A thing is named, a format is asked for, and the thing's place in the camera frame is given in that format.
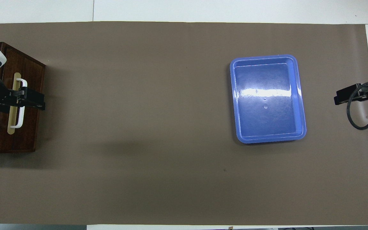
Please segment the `blue plastic tray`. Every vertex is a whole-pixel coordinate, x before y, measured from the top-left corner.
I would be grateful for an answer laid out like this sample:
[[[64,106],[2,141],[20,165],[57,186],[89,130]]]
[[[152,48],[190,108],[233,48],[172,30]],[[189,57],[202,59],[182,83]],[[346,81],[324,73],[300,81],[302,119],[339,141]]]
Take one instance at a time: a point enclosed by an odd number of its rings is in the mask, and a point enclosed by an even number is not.
[[[307,134],[298,61],[290,54],[229,64],[235,132],[244,144],[288,142]]]

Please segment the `brown table mat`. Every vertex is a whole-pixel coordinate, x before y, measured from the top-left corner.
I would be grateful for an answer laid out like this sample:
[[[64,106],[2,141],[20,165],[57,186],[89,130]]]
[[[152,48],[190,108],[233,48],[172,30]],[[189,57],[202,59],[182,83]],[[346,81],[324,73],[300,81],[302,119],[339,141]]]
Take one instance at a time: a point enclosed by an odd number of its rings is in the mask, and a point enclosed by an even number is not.
[[[368,81],[364,25],[0,24],[46,65],[37,147],[0,153],[0,224],[368,225],[368,130],[335,92]],[[230,62],[298,61],[307,134],[245,145]]]

